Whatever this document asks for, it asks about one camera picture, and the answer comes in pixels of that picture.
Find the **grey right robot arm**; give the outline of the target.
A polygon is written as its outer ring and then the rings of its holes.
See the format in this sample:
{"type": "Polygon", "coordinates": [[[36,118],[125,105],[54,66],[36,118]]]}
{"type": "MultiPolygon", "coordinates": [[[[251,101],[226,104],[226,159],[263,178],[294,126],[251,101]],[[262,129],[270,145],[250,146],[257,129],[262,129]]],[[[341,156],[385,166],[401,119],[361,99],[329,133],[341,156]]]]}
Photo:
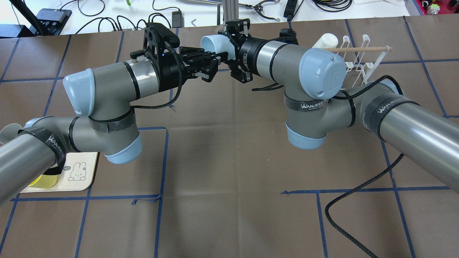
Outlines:
{"type": "Polygon", "coordinates": [[[248,34],[250,21],[226,22],[216,51],[228,52],[233,78],[249,82],[253,75],[285,87],[289,142],[316,149],[326,134],[362,124],[450,189],[458,191],[458,125],[407,98],[389,75],[372,83],[342,89],[343,58],[336,51],[307,48],[283,39],[248,34]]]}

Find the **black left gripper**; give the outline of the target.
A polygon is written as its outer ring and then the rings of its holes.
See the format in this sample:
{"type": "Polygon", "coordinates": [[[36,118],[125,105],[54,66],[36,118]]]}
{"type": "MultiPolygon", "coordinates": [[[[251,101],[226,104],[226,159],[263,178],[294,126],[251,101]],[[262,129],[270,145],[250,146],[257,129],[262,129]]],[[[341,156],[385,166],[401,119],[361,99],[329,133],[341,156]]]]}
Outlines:
{"type": "MultiPolygon", "coordinates": [[[[179,65],[177,64],[171,52],[159,52],[153,48],[154,58],[156,61],[155,69],[158,74],[158,91],[164,92],[179,86],[179,65]]],[[[228,52],[221,53],[206,51],[203,48],[188,46],[179,47],[179,60],[182,63],[182,83],[186,80],[201,78],[203,81],[210,83],[215,77],[220,62],[228,60],[228,52]]]]}

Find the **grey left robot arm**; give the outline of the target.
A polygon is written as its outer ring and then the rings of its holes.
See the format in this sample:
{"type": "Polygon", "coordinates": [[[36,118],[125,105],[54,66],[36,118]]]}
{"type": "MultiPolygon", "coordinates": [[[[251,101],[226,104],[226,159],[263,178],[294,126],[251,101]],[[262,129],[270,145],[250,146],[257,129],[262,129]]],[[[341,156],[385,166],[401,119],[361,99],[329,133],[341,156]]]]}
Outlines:
{"type": "Polygon", "coordinates": [[[57,175],[68,153],[102,152],[114,164],[142,151],[131,102],[177,88],[189,78],[210,82],[228,52],[180,47],[145,47],[131,59],[64,77],[75,117],[43,116],[1,130],[1,204],[42,174],[57,175]]]}

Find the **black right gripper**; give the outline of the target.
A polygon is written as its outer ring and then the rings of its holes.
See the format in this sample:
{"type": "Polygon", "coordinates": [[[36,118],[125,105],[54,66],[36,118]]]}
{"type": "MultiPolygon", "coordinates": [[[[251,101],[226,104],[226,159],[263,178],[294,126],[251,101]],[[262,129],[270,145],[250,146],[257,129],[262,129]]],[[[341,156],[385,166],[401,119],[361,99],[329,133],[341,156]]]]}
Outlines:
{"type": "Polygon", "coordinates": [[[268,42],[267,39],[251,37],[248,33],[250,19],[236,19],[225,21],[224,30],[219,31],[229,39],[235,49],[236,61],[229,61],[231,77],[241,83],[253,80],[252,74],[258,74],[257,56],[261,48],[268,42]]]}

